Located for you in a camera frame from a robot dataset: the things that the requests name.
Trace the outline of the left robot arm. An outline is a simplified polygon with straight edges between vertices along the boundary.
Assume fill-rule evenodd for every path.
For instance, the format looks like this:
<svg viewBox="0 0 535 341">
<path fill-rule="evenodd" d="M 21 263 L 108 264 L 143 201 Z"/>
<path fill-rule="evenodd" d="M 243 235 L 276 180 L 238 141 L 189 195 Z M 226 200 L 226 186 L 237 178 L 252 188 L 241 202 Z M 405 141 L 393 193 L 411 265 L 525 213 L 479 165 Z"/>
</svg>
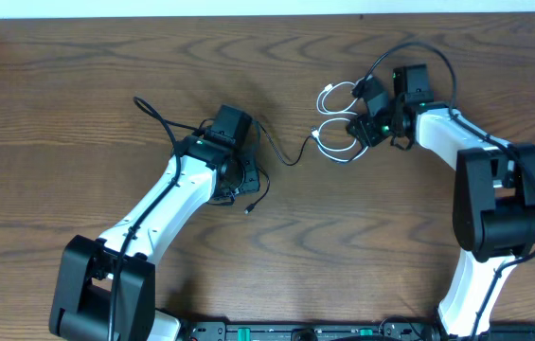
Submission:
<svg viewBox="0 0 535 341">
<path fill-rule="evenodd" d="M 190 216 L 216 201 L 259 191 L 256 149 L 245 140 L 259 123 L 224 105 L 212 123 L 173 143 L 157 183 L 98 238 L 64 248 L 48 320 L 66 340 L 180 340 L 183 323 L 155 306 L 155 272 Z"/>
</svg>

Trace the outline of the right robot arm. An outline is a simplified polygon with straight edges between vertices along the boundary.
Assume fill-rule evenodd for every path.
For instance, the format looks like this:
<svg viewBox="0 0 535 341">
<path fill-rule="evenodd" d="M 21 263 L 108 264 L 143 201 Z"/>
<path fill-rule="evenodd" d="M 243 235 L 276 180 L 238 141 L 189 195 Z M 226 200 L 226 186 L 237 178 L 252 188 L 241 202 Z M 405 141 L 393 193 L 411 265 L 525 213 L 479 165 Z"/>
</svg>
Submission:
<svg viewBox="0 0 535 341">
<path fill-rule="evenodd" d="M 351 94 L 366 112 L 351 120 L 350 135 L 363 148 L 405 137 L 455 171 L 453 231 L 458 263 L 437 321 L 424 340 L 511 340 L 527 332 L 497 332 L 490 314 L 510 273 L 535 257 L 535 145 L 512 144 L 486 134 L 451 104 L 437 101 L 423 64 L 399 67 L 388 92 L 372 76 Z"/>
</svg>

